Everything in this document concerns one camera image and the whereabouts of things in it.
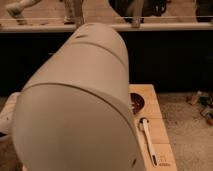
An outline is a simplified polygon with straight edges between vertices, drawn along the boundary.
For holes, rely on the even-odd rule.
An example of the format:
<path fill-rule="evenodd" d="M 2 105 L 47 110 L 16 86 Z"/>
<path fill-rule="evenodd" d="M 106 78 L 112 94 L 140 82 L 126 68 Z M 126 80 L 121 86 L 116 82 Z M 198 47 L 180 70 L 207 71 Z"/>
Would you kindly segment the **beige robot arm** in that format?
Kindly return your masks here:
<path fill-rule="evenodd" d="M 10 130 L 27 171 L 145 171 L 119 33 L 80 26 L 22 88 Z"/>

